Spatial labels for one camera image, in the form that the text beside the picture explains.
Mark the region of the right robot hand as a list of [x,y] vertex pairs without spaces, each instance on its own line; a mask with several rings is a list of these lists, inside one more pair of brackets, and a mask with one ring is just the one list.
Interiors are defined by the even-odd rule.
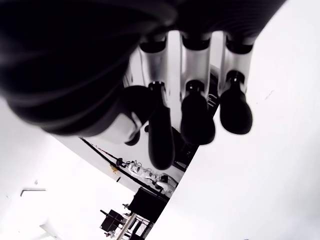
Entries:
[[135,145],[149,124],[159,170],[174,161],[166,104],[168,33],[181,34],[182,139],[215,137],[208,109],[210,41],[223,32],[218,80],[223,127],[252,127],[246,102],[255,40],[282,0],[3,0],[0,95],[23,121],[59,136]]

